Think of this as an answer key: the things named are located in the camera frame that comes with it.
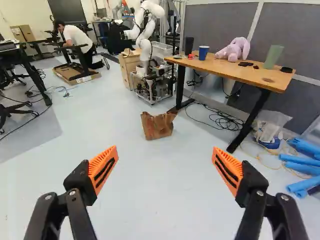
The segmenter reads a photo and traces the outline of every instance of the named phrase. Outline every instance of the yellow cable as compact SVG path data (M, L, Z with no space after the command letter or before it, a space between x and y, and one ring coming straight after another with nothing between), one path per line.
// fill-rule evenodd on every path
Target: yellow cable
M248 140L244 140L243 142L252 143L252 141L248 141ZM245 154L247 154L248 156L250 156L250 157L252 157L252 158L254 158L254 159L257 159L257 160L259 161L259 163L260 163L261 165L263 165L264 167L266 167L266 168L268 168L268 169L271 169L271 170L279 170L279 169L281 169L281 168L284 168L287 172L289 172L289 173L297 176L298 178L301 178L301 179L309 179L309 178L310 178L310 176L307 177L306 175L300 175L300 174L298 174L296 171L294 171L294 170L292 170L292 169L290 169L290 168L287 168L287 167L285 166L285 163L284 163L284 162L282 162L281 165L280 165L279 167L277 167L277 168L267 166L267 165L265 165L265 164L262 162L262 158L260 157L261 154L265 154L265 153L267 152L267 153L270 154L270 155L278 156L278 155L281 153L281 151L283 151L285 154L287 154L287 153L289 153L289 151L286 152L286 149L288 149L288 147L282 147L278 152L276 152L276 151L273 150L273 149L268 149L268 148L266 148L265 146L263 146L262 144L260 144L260 143L258 143L258 142L254 142L255 144L258 144L259 146L263 147L264 151L259 152L256 156L253 156L253 155L247 153L247 152L243 149L243 146L242 146L243 142L240 144L241 150L242 150ZM297 152L295 149L294 149L294 155L296 155L296 156L298 155L298 152Z

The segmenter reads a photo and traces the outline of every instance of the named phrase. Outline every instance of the black office chair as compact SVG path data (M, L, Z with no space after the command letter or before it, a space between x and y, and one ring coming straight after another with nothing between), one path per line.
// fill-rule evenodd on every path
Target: black office chair
M0 91L0 100L3 96L3 93ZM24 106L31 107L32 103L29 101L25 101L23 103L5 107L0 104L0 135L5 133L3 126L5 125L6 119L11 117L11 114L31 114L35 118L39 116L39 113L33 110L18 110Z
M15 74L14 68L15 68L15 65L10 60L0 56L0 81L1 80L6 81L7 86L9 84L14 83L14 81L20 82L21 84L26 86L27 84L24 81L22 81L21 79L27 78L27 77L29 77L29 75Z

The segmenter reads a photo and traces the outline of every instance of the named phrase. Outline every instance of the gray partition wall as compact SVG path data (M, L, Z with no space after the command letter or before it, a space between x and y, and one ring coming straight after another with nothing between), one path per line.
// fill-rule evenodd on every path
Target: gray partition wall
M208 45L215 53L234 38L248 36L257 6L257 2L187 5L184 36L194 37L194 50Z
M264 62L270 45L284 46L279 65L320 80L320 5L264 3L249 59Z
M239 82L234 84L233 91L239 89L241 85ZM236 101L229 99L227 104L250 113L259 96L259 89L245 84L239 98ZM284 127L302 134L320 115L320 86L292 79L284 93L271 93L263 109L293 117Z
M257 2L187 5L184 36L194 37L194 50L208 45L215 53L233 38L249 35ZM293 117L285 127L302 134L320 115L320 4L263 3L249 59L264 62L271 45L284 46L277 64L296 69L298 80L293 79L285 93L272 93L264 109ZM300 81L303 77L319 84ZM237 82L232 92L240 86ZM245 85L239 99L229 99L227 104L249 113L259 94L256 87Z
M249 58L264 62L270 45L284 46L278 65L320 80L320 5L265 3L251 40ZM236 83L233 91L240 85ZM256 87L245 85L239 99L227 104L249 113L259 94ZM293 79L285 93L271 94L264 109L293 117L285 128L302 134L320 115L320 86Z

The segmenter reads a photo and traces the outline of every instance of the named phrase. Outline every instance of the white plastic bin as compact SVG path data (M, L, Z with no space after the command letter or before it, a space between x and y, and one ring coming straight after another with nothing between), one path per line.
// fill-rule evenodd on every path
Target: white plastic bin
M153 57L164 59L165 57L172 56L173 46L158 41L152 41L151 44Z

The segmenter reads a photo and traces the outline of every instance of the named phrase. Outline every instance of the black pants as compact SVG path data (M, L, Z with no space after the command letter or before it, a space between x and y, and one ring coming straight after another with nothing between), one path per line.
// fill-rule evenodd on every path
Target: black pants
M103 64L102 60L98 61L98 62L95 62L95 63L92 63L93 54L94 54L94 48L95 47L92 45L92 47L89 49L89 51L87 51L86 53L83 54L85 63L88 65L88 68L90 68L90 69L103 68L104 64Z

